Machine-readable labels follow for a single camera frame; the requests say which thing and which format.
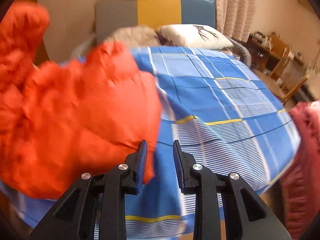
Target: pillowcase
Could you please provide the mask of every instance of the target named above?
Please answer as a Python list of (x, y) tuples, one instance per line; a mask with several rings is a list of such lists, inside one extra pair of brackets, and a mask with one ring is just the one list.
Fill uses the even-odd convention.
[(223, 49), (233, 47), (222, 33), (207, 25), (174, 24), (161, 26), (157, 33), (174, 46), (200, 49)]

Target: metal screw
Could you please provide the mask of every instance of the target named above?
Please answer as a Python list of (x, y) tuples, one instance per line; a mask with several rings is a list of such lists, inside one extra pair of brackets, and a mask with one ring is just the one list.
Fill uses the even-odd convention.
[(237, 180), (237, 179), (239, 179), (239, 174), (233, 172), (233, 173), (230, 174), (230, 178), (231, 178), (231, 179), (234, 179), (234, 180)]
[(81, 179), (90, 179), (90, 177), (91, 177), (91, 174), (88, 172), (81, 175)]
[(127, 168), (128, 168), (128, 165), (125, 163), (122, 163), (118, 166), (118, 169), (122, 171), (126, 170)]
[(202, 165), (199, 164), (199, 163), (193, 164), (192, 167), (193, 167), (193, 169), (196, 170), (196, 171), (202, 170)]

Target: yellow panel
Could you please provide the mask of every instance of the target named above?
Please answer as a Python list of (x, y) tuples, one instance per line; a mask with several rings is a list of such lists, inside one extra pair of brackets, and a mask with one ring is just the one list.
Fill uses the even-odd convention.
[(138, 24), (156, 29), (181, 24), (181, 0), (138, 0)]

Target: blue plaid bedsheet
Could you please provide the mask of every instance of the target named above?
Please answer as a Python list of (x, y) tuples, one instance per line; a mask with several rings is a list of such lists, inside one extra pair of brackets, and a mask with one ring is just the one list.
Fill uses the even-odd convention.
[[(126, 195), (128, 238), (169, 238), (193, 231), (195, 195), (178, 187), (172, 143), (213, 172), (239, 173), (261, 194), (290, 165), (300, 143), (281, 102), (242, 62), (221, 52), (182, 47), (131, 50), (156, 77), (162, 103), (156, 176)], [(35, 227), (54, 200), (36, 200), (0, 182), (19, 216)], [(220, 217), (222, 200), (218, 195)]]

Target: beige wall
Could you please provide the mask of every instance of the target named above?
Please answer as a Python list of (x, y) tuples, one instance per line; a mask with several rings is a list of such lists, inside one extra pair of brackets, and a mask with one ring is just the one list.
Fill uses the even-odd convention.
[[(320, 38), (320, 20), (316, 14), (298, 4), (297, 0), (257, 0), (257, 12), (252, 32), (270, 34), (276, 31), (295, 53), (301, 51), (304, 61), (313, 60)], [(311, 75), (308, 85), (320, 98), (320, 74)]]
[(50, 60), (69, 59), (71, 51), (94, 32), (94, 4), (97, 0), (38, 0), (47, 7), (51, 24), (44, 35)]

